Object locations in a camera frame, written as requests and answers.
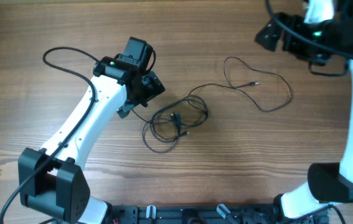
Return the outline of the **black usb cable thick plug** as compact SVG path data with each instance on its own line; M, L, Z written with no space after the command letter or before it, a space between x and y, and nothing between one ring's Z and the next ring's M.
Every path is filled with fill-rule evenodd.
M166 118L159 118L158 116L169 110L172 109L176 106L178 106L181 103L187 102L190 106L193 107L193 109L196 109L199 114L201 115L202 119L199 118L196 121L194 121L191 124L188 123L184 123L181 119L181 115L179 113L173 112L171 115L170 119L166 119ZM205 103L205 101L196 95L191 95L191 96L186 96L183 99L176 101L174 103L171 103L168 106L165 106L164 108L160 109L159 111L155 112L152 116L152 118L148 121L148 125L149 125L149 129L151 131L151 133L153 134L153 136L161 141L161 142L165 142L165 143L170 143L170 142L176 142L179 140L179 138L186 136L187 135L187 131L182 132L182 127L188 127L188 128L195 128L200 126L202 123L204 123L207 118L209 117L209 109L207 104ZM173 138L165 138L164 136L160 135L157 131L156 131L156 125L160 125L160 124L168 124L171 123L174 125L174 127L176 128L176 136Z

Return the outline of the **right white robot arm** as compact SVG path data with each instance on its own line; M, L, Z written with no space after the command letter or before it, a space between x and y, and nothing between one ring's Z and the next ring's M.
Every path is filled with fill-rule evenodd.
M351 75L352 99L346 149L339 162L315 163L306 182L276 198L280 221L298 222L338 204L353 203L353 1L308 1L304 16L275 13L266 3L268 24L256 42L273 51L283 50L310 65L323 66L332 55L345 59L344 73Z

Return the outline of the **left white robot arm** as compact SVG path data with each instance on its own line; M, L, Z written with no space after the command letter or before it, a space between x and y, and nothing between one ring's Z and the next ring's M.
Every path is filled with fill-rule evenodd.
M164 92L152 71L156 54L130 37L124 52L96 60L83 98L60 129L39 150L25 148L18 159L21 204L62 223L111 223L110 203L93 197L83 170L100 133L114 114L128 116Z

